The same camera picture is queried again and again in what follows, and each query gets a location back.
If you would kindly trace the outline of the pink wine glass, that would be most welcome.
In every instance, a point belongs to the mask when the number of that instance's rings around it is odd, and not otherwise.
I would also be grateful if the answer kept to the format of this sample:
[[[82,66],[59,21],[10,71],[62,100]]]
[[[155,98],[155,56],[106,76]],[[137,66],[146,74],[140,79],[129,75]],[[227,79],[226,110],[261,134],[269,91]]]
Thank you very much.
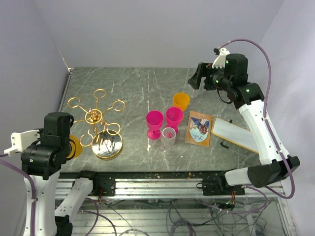
[[[153,110],[146,115],[146,124],[148,127],[147,136],[151,140],[156,140],[161,136],[161,127],[163,125],[163,113]]]
[[[183,111],[178,107],[171,107],[166,111],[166,127],[171,127],[176,134],[179,132],[178,125],[182,122],[184,117]]]

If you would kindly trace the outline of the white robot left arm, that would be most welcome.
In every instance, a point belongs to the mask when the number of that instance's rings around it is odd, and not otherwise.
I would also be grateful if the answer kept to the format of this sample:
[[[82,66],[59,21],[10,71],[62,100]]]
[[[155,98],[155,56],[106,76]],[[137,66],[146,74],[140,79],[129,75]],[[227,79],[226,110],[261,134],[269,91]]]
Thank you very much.
[[[42,129],[35,130],[21,154],[22,172],[27,188],[27,213],[24,235],[70,236],[73,219],[88,195],[100,191],[98,174],[81,171],[71,191],[59,207],[55,207],[56,187],[63,164],[75,151],[70,145],[70,128],[74,118],[69,113],[53,112],[44,118]]]

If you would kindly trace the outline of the yellow wine glass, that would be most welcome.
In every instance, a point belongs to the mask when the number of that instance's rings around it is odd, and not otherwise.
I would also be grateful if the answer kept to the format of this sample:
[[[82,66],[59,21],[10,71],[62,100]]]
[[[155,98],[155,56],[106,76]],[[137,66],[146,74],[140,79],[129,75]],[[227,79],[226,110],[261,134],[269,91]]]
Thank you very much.
[[[72,134],[69,136],[69,146],[70,146],[70,152],[67,160],[71,160],[73,158],[77,158],[83,151],[83,148],[79,142],[79,140]]]
[[[181,109],[183,112],[188,108],[190,96],[180,92],[173,96],[173,106]]]

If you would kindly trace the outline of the pink wine glass front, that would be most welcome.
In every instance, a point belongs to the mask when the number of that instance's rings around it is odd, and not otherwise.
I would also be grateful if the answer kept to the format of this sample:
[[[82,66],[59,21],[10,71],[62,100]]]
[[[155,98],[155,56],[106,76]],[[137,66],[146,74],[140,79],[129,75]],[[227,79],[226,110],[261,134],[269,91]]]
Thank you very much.
[[[182,122],[184,117],[183,111],[178,107],[171,107],[166,111],[166,127],[171,127],[176,134],[179,132],[178,125]]]

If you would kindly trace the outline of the yellow wine glass front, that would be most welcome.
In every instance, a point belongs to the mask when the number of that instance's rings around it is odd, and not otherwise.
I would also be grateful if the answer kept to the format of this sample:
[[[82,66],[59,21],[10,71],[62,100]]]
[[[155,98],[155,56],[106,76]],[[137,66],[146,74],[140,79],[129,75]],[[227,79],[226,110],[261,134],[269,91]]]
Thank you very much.
[[[181,109],[183,112],[188,108],[190,96],[180,92],[173,96],[173,106]]]

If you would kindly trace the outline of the pink wine glass back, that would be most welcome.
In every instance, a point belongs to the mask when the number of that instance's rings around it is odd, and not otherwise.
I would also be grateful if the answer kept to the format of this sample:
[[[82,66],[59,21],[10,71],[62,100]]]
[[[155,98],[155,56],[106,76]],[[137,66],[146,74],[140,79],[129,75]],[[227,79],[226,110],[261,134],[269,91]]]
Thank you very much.
[[[146,124],[148,127],[147,136],[151,140],[156,140],[161,136],[161,127],[163,125],[163,113],[153,110],[146,115]]]

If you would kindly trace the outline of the clear wine glass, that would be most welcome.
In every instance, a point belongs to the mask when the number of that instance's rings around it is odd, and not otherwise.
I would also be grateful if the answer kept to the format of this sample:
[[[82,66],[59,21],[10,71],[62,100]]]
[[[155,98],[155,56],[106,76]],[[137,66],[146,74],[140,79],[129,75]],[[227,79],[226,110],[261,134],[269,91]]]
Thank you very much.
[[[176,132],[172,127],[166,127],[161,133],[161,142],[165,146],[171,146],[176,141]]]
[[[192,89],[190,92],[190,98],[194,99],[196,98],[198,95],[200,94],[200,90],[199,89]]]

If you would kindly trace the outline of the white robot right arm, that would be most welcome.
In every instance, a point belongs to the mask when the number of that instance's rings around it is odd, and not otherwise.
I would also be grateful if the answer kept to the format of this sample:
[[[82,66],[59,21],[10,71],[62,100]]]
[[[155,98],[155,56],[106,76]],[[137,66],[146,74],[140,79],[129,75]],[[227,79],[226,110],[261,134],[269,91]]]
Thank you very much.
[[[213,63],[201,62],[188,84],[198,90],[225,91],[229,103],[244,118],[258,149],[260,164],[226,171],[217,182],[220,193],[229,194],[235,185],[253,185],[257,188],[290,177],[300,166],[297,156],[291,156],[281,144],[268,119],[260,86],[248,82],[248,59],[243,54],[219,55]]]

